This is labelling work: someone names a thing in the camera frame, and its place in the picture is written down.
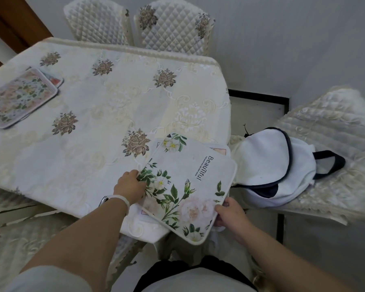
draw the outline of person's left arm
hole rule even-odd
[[[137,170],[125,172],[114,187],[114,195],[124,196],[130,205],[141,199],[146,188],[146,182],[136,180],[137,174]],[[53,265],[82,277],[93,292],[103,291],[126,211],[124,201],[109,199],[54,236],[21,273],[32,267]]]

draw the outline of wristwatch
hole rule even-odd
[[[106,201],[108,201],[109,199],[113,199],[113,198],[118,198],[118,199],[121,199],[123,202],[126,203],[127,205],[127,212],[126,212],[126,216],[128,215],[128,212],[130,211],[130,202],[124,197],[124,196],[121,196],[121,195],[111,195],[111,196],[105,196],[102,198],[102,201],[100,202],[99,204],[99,207],[104,204]]]

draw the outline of floral tray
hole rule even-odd
[[[208,146],[171,133],[137,179],[146,181],[142,209],[193,245],[202,244],[223,204],[237,164]]]
[[[0,128],[9,127],[54,97],[58,89],[44,74],[30,68],[0,87]]]

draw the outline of person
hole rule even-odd
[[[130,205],[144,195],[145,182],[137,170],[125,172],[114,187],[114,195]],[[229,228],[246,246],[280,291],[351,291],[339,280],[301,259],[272,237],[256,228],[232,198],[217,205],[217,223]],[[55,235],[24,266],[6,292],[102,292],[127,205],[109,199],[100,207]],[[183,262],[157,262],[138,282],[135,291],[255,291],[253,284],[232,265],[214,257],[189,267]]]

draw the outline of dining table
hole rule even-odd
[[[0,87],[29,67],[63,78],[58,94],[0,128],[0,188],[81,218],[125,171],[141,170],[172,132],[227,144],[230,99],[210,57],[45,39],[0,67]],[[156,244],[169,233],[132,205],[121,233]]]

